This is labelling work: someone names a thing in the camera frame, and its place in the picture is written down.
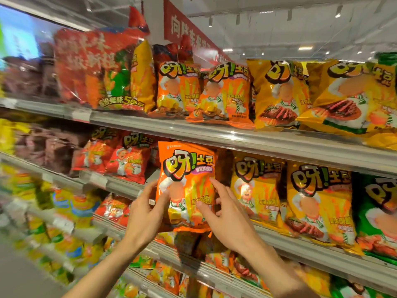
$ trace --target red sign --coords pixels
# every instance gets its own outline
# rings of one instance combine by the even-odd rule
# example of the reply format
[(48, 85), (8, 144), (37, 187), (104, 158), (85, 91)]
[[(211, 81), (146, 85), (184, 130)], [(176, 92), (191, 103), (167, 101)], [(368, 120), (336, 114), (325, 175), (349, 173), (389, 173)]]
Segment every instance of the red sign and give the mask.
[(170, 0), (164, 0), (164, 39), (169, 40), (171, 43), (179, 44), (181, 42), (181, 36), (184, 34), (190, 36), (193, 49), (199, 50), (205, 48), (214, 51), (213, 53), (215, 54), (208, 56), (208, 59), (205, 58), (207, 61), (231, 61), (231, 59), (202, 33), (188, 17), (181, 13)]

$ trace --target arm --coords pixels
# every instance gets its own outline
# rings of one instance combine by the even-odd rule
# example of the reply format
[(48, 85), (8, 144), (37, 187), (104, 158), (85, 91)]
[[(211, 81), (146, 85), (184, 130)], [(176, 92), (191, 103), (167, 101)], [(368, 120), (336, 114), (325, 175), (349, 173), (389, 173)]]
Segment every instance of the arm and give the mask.
[(151, 210), (149, 199), (157, 181), (132, 202), (126, 234), (115, 250), (84, 276), (63, 298), (105, 298), (134, 258), (154, 239), (169, 201), (165, 191)]
[(204, 203), (196, 205), (217, 239), (251, 264), (275, 298), (318, 298), (275, 249), (262, 241), (231, 189), (215, 179), (211, 183), (219, 193), (216, 203), (221, 210), (215, 215)]

